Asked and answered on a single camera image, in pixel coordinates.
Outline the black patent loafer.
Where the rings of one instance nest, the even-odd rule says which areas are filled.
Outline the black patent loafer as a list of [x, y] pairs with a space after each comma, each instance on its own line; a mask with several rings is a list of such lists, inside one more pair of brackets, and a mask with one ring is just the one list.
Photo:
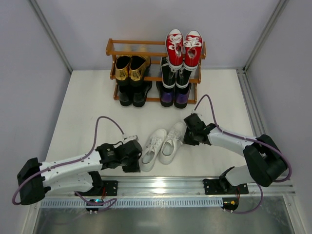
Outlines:
[[133, 90], [130, 85], [118, 87], [118, 98], [122, 106], [129, 106], [133, 103]]
[[144, 81], [141, 86], [137, 87], [134, 90], [133, 105], [135, 107], [144, 106], [147, 99], [147, 94], [152, 88], [152, 85], [153, 85], [152, 81]]

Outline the red canvas sneaker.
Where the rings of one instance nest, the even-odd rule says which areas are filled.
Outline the red canvas sneaker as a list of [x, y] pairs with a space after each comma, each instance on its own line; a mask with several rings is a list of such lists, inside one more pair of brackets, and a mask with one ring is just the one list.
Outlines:
[[184, 67], [188, 71], [195, 70], [198, 67], [202, 51], [202, 36], [196, 30], [190, 31], [185, 37], [183, 46], [185, 49]]
[[165, 40], [169, 66], [179, 70], [183, 64], [183, 34], [179, 29], [171, 30]]

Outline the gold loafer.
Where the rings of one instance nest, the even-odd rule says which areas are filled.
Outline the gold loafer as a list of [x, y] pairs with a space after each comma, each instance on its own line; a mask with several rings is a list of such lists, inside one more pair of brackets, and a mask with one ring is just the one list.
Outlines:
[[119, 56], [115, 63], [115, 77], [119, 86], [129, 84], [129, 68], [132, 58], [130, 56]]
[[139, 87], [143, 84], [145, 72], [151, 65], [149, 56], [132, 56], [129, 68], [130, 85]]

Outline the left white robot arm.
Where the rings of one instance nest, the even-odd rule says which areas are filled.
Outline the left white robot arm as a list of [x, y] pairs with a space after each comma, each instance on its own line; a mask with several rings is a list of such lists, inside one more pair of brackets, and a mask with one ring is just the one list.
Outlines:
[[54, 162], [28, 160], [17, 175], [19, 205], [31, 205], [47, 195], [77, 193], [98, 196], [105, 187], [99, 172], [121, 167], [125, 173], [140, 172], [142, 147], [136, 139], [104, 143], [89, 153]]

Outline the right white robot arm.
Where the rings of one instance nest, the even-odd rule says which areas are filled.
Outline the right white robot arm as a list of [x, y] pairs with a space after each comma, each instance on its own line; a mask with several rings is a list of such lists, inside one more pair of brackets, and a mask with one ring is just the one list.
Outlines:
[[245, 159], [246, 165], [232, 166], [219, 176], [217, 189], [225, 194], [235, 192], [237, 187], [246, 183], [269, 187], [289, 168], [280, 150], [268, 135], [260, 137], [237, 135], [214, 123], [205, 124], [195, 113], [184, 118], [184, 122], [185, 144], [217, 146]]

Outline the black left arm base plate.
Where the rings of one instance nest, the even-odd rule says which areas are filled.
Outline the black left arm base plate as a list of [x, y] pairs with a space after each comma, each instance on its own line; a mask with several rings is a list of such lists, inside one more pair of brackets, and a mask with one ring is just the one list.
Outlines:
[[102, 180], [86, 192], [78, 192], [82, 196], [117, 196], [118, 181]]

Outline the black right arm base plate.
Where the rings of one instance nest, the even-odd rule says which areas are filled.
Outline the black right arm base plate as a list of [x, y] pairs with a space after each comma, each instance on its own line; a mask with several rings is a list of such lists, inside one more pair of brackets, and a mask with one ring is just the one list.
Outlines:
[[232, 186], [228, 181], [221, 179], [203, 179], [205, 195], [246, 195], [249, 193], [247, 184]]

